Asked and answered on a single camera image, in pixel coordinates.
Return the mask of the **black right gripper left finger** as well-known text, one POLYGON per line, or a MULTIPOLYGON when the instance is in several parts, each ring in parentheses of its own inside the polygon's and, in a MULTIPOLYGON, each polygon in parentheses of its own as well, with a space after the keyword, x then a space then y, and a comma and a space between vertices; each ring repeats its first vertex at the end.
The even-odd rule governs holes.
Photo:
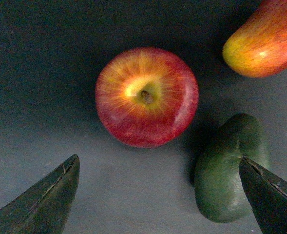
POLYGON ((80 161, 72 155, 0 209, 0 234, 61 234, 79 183, 80 161))

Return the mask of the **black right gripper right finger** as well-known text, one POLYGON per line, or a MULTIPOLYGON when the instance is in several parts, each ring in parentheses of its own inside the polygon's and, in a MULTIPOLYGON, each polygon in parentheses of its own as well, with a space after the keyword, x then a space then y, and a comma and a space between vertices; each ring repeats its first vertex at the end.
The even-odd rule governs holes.
POLYGON ((287 182, 246 156, 239 175, 262 233, 287 234, 287 182))

